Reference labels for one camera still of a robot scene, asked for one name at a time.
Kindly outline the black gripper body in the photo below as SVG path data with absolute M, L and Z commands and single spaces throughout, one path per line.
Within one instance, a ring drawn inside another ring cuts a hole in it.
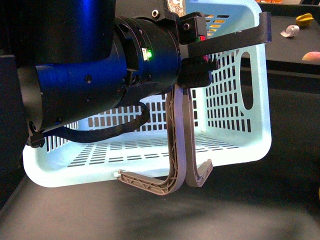
M 205 41 L 207 36 L 205 15 L 201 12 L 186 13 L 184 0 L 165 0 L 167 9 L 178 15 L 178 40 L 181 45 Z M 212 71 L 217 70 L 217 59 L 209 54 L 187 57 L 181 61 L 177 84 L 181 88 L 201 88 L 212 83 Z

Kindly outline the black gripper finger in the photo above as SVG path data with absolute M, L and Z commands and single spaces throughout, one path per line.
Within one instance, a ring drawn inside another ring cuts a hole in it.
M 188 57 L 199 57 L 272 41 L 271 14 L 261 12 L 259 25 L 187 45 Z

